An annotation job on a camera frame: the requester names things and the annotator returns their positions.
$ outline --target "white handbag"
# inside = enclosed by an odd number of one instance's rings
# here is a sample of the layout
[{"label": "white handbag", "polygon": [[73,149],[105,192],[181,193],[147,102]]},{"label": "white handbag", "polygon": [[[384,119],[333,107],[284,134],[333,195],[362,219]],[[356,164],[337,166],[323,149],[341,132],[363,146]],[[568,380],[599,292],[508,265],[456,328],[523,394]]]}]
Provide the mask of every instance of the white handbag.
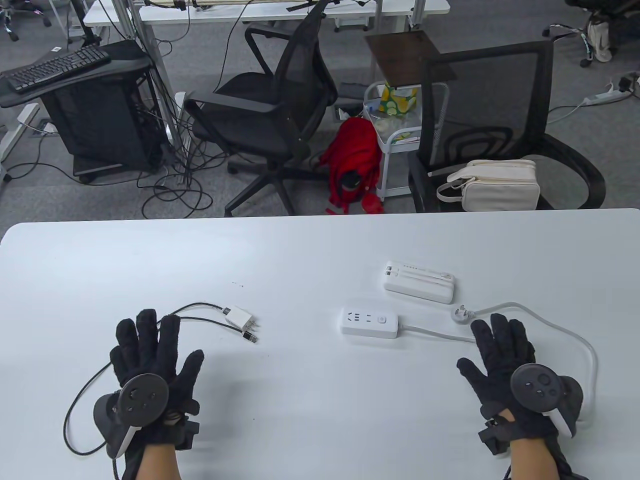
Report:
[{"label": "white handbag", "polygon": [[[447,188],[461,196],[445,196]],[[540,196],[536,164],[531,160],[473,160],[438,187],[438,199],[461,202],[467,212],[535,210]]]}]

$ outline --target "finger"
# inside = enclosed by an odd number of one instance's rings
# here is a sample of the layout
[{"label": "finger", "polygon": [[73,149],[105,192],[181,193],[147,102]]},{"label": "finger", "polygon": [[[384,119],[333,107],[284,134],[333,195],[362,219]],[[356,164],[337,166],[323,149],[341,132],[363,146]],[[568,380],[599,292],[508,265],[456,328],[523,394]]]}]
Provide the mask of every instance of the finger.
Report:
[{"label": "finger", "polygon": [[124,385],[127,381],[127,373],[129,372],[129,369],[127,368],[127,362],[125,362],[124,357],[122,356],[120,346],[111,349],[109,352],[109,358],[113,364],[113,372],[116,374],[118,383],[120,386]]},{"label": "finger", "polygon": [[536,363],[536,349],[533,348],[533,345],[531,344],[531,342],[529,343],[529,351],[527,353],[527,358],[526,361],[528,364],[535,364]]},{"label": "finger", "polygon": [[500,314],[491,314],[491,329],[493,330],[493,338],[498,344],[502,356],[513,358],[515,356],[513,336],[507,317]]},{"label": "finger", "polygon": [[142,310],[136,317],[136,327],[140,344],[140,364],[148,367],[156,359],[158,347],[156,311],[152,308]]},{"label": "finger", "polygon": [[178,334],[180,333],[180,317],[167,315],[160,322],[160,339],[157,348],[157,364],[171,382],[175,377],[175,364],[178,361]]},{"label": "finger", "polygon": [[202,350],[191,352],[184,361],[180,374],[173,382],[173,385],[186,393],[189,398],[193,395],[193,385],[196,383],[203,361],[204,352]]},{"label": "finger", "polygon": [[495,343],[491,328],[484,320],[474,320],[471,322],[471,331],[476,338],[476,345],[480,350],[480,356],[487,371],[489,371],[497,362],[500,352],[498,345]]},{"label": "finger", "polygon": [[529,356],[529,341],[527,340],[527,331],[521,321],[514,319],[509,320],[509,328],[513,337],[513,346],[515,356],[523,362],[527,361]]},{"label": "finger", "polygon": [[122,356],[128,368],[133,369],[139,366],[138,334],[136,333],[136,326],[132,319],[127,318],[118,323],[116,327],[116,338],[118,339],[118,345],[120,345]]},{"label": "finger", "polygon": [[460,374],[466,378],[471,385],[479,385],[486,380],[486,376],[480,371],[476,364],[468,358],[460,358],[456,367],[458,367]]}]

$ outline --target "computer tower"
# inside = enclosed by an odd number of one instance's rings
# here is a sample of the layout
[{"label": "computer tower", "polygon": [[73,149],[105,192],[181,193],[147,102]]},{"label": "computer tower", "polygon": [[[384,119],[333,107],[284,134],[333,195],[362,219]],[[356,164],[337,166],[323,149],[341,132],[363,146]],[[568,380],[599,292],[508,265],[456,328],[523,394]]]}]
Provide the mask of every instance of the computer tower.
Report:
[{"label": "computer tower", "polygon": [[[166,132],[148,68],[89,79],[42,95],[83,182],[118,170],[153,172]],[[141,96],[145,90],[146,99]]]}]

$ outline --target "keyboard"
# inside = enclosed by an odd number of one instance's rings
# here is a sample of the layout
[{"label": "keyboard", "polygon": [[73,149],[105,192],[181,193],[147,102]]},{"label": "keyboard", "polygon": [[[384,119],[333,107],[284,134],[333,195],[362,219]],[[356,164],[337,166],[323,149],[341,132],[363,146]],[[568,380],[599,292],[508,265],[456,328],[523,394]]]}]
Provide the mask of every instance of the keyboard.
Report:
[{"label": "keyboard", "polygon": [[21,70],[3,74],[16,92],[24,93],[57,80],[111,61],[101,48],[89,45],[74,52],[29,65]]}]

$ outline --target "white power bank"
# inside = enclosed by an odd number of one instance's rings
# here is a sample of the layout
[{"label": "white power bank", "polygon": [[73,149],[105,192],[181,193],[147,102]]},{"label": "white power bank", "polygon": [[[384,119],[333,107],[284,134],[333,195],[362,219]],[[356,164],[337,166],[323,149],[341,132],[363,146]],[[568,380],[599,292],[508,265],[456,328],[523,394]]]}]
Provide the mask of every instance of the white power bank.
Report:
[{"label": "white power bank", "polygon": [[456,279],[446,272],[403,262],[387,262],[383,276],[385,290],[440,303],[451,303]]}]

